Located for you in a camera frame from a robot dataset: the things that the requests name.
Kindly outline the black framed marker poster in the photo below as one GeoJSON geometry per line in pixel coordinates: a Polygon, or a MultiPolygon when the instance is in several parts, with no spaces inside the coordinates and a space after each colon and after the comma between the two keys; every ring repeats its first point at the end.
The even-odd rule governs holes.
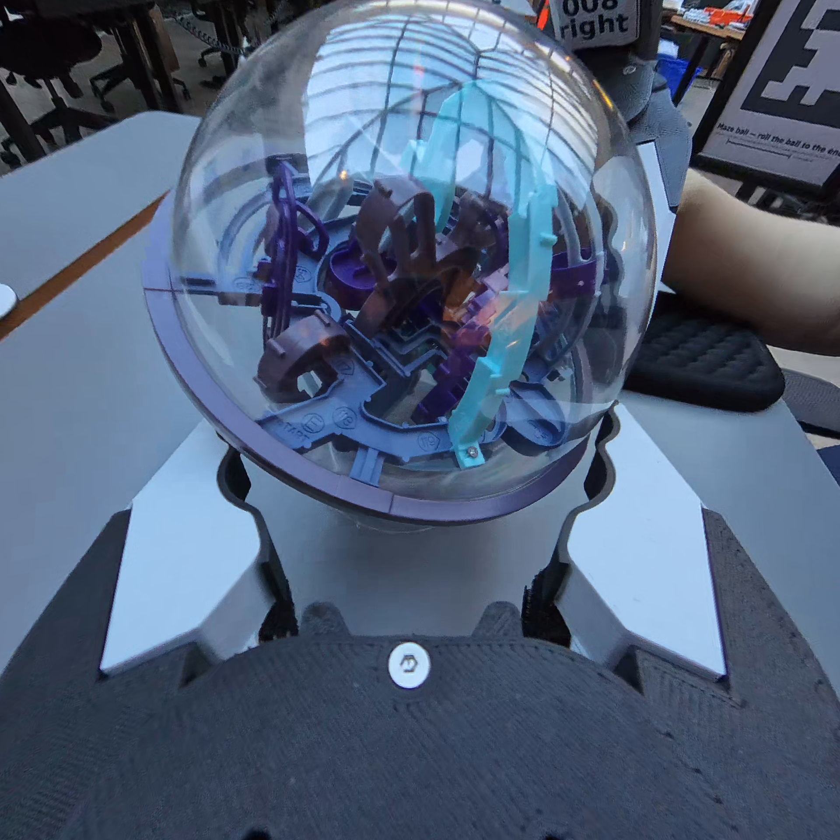
{"type": "Polygon", "coordinates": [[[815,200],[838,195],[838,1],[758,4],[694,132],[690,164],[815,200]]]}

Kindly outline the black mesh wrist rest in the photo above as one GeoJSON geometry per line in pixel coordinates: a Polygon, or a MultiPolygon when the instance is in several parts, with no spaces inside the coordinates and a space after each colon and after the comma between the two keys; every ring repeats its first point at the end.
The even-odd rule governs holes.
{"type": "Polygon", "coordinates": [[[657,296],[626,391],[735,413],[777,403],[785,380],[749,327],[673,292],[657,296]]]}

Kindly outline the black office chair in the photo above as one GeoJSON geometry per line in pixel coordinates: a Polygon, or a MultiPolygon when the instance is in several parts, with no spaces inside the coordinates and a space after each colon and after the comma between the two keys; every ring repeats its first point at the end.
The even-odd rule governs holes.
{"type": "Polygon", "coordinates": [[[71,107],[55,87],[59,81],[72,98],[81,90],[70,73],[79,64],[99,56],[102,41],[95,29],[73,19],[50,20],[42,17],[19,17],[2,23],[1,67],[30,85],[44,86],[53,108],[33,122],[16,113],[4,123],[8,138],[2,142],[2,162],[21,165],[12,146],[16,145],[26,161],[45,154],[44,143],[55,145],[52,130],[61,129],[66,144],[81,139],[82,130],[105,130],[118,121],[100,113],[71,107]]]}

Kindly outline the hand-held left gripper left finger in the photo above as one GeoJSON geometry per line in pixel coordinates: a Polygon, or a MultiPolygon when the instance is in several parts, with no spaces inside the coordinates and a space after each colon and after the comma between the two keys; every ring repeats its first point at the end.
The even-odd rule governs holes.
{"type": "Polygon", "coordinates": [[[194,644],[210,663],[254,648],[286,577],[236,449],[202,421],[135,496],[100,670],[194,644]]]}

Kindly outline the clear maze ball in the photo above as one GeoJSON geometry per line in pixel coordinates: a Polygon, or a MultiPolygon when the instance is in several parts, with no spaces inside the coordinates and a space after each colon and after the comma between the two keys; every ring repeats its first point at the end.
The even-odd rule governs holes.
{"type": "Polygon", "coordinates": [[[337,508],[504,517],[580,463],[657,282],[627,123],[487,2],[332,2],[201,121],[143,295],[205,419],[337,508]]]}

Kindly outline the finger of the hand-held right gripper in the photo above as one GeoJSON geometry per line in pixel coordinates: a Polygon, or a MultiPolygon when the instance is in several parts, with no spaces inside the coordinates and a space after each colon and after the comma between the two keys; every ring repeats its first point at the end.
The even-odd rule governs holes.
{"type": "Polygon", "coordinates": [[[647,179],[656,219],[675,216],[678,206],[678,178],[669,175],[667,165],[660,160],[654,140],[637,143],[636,151],[647,179]]]}

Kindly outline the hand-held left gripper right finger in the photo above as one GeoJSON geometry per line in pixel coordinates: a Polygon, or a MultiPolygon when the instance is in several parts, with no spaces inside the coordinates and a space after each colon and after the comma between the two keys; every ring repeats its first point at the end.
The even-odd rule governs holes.
{"type": "Polygon", "coordinates": [[[598,430],[584,491],[524,594],[525,635],[617,673],[645,651],[726,676],[704,507],[621,403],[598,430]]]}

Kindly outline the person's right forearm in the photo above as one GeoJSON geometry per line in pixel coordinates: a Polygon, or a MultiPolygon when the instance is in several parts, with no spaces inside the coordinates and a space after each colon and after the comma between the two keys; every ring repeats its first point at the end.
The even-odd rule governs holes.
{"type": "Polygon", "coordinates": [[[662,280],[785,350],[839,355],[839,230],[764,212],[688,170],[662,280]]]}

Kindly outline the blue plastic bin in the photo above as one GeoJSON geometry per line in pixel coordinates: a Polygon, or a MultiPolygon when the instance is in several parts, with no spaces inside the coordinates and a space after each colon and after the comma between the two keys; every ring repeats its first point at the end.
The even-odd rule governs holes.
{"type": "Polygon", "coordinates": [[[687,59],[680,59],[674,56],[657,56],[657,73],[665,79],[670,96],[673,98],[679,87],[682,77],[686,74],[689,66],[687,59]]]}

